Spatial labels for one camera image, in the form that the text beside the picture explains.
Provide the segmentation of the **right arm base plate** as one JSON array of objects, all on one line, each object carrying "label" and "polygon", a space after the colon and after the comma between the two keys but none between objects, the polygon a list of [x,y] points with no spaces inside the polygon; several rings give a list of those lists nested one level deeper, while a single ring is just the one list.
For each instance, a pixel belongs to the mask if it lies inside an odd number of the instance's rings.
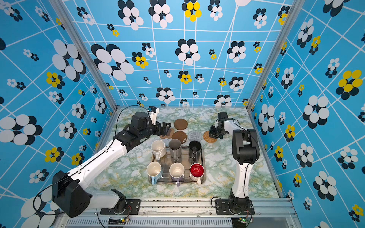
[{"label": "right arm base plate", "polygon": [[255,210],[251,200],[239,199],[229,201],[228,199],[216,199],[213,203],[217,215],[254,215]]}]

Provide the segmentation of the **woven rattan coaster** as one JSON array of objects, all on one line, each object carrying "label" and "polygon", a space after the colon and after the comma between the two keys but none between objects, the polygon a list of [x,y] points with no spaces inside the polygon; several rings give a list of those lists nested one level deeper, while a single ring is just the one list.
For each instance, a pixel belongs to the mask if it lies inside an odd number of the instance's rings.
[{"label": "woven rattan coaster", "polygon": [[215,143],[217,141],[216,138],[212,138],[209,135],[209,131],[204,132],[203,134],[203,139],[207,142],[207,143]]}]

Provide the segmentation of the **grey silicone round coaster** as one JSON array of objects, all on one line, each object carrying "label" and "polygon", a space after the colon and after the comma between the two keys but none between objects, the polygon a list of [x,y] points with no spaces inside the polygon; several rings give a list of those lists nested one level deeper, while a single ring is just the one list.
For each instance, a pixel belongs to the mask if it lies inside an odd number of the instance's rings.
[{"label": "grey silicone round coaster", "polygon": [[201,141],[201,139],[202,139],[202,133],[199,131],[191,131],[188,134],[189,141]]}]

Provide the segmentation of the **paw print wooden coaster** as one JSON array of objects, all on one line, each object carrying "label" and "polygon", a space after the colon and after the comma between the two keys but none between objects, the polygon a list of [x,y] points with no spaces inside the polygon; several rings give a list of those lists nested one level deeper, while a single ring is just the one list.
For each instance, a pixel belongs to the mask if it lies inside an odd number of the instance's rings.
[{"label": "paw print wooden coaster", "polygon": [[170,128],[168,133],[166,135],[160,136],[161,139],[171,139],[173,137],[173,134],[175,133],[175,130],[173,128]]}]

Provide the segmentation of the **round brown coaster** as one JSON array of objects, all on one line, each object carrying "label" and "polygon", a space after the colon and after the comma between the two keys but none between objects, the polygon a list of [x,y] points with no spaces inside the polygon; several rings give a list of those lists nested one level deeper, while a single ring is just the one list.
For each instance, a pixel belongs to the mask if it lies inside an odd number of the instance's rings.
[{"label": "round brown coaster", "polygon": [[179,131],[186,129],[187,126],[188,126],[188,122],[185,119],[180,118],[180,119],[175,120],[175,122],[174,122],[174,128]]},{"label": "round brown coaster", "polygon": [[181,142],[181,144],[184,144],[187,141],[187,134],[183,131],[177,131],[174,132],[172,139],[177,139]]}]

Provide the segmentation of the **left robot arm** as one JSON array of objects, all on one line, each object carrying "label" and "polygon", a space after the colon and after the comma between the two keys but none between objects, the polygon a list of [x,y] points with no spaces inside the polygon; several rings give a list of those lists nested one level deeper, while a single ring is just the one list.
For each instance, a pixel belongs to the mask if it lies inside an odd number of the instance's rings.
[{"label": "left robot arm", "polygon": [[127,208],[126,197],[120,191],[88,192],[90,183],[110,164],[142,144],[150,136],[167,135],[170,123],[159,123],[159,110],[137,112],[121,132],[117,133],[103,149],[81,165],[67,173],[60,171],[53,176],[52,201],[70,218],[74,218],[87,210],[107,209],[121,214]]}]

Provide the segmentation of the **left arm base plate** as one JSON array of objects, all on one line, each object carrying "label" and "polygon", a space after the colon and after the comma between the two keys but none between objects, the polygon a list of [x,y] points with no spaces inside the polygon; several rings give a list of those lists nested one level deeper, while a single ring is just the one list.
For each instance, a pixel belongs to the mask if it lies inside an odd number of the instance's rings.
[{"label": "left arm base plate", "polygon": [[141,207],[140,199],[126,199],[112,209],[102,208],[100,214],[102,215],[138,215]]}]

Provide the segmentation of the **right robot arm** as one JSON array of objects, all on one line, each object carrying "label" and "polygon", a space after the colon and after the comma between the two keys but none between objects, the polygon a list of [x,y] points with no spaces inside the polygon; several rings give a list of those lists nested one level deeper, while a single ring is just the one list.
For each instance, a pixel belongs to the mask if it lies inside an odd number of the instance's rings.
[{"label": "right robot arm", "polygon": [[232,156],[236,161],[235,180],[228,198],[229,210],[233,214],[247,211],[253,215],[248,188],[252,168],[260,156],[257,132],[243,128],[236,119],[229,118],[226,112],[220,112],[215,124],[210,127],[209,136],[222,139],[226,134],[232,136]]}]

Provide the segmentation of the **round brown coaster front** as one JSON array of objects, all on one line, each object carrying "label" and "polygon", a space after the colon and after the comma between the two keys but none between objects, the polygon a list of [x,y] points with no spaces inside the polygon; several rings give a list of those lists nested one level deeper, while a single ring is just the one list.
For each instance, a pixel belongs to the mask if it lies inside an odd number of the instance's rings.
[{"label": "round brown coaster front", "polygon": [[177,131],[174,132],[172,139],[177,139],[181,142],[181,144],[184,144],[187,141],[187,134],[183,131]]}]

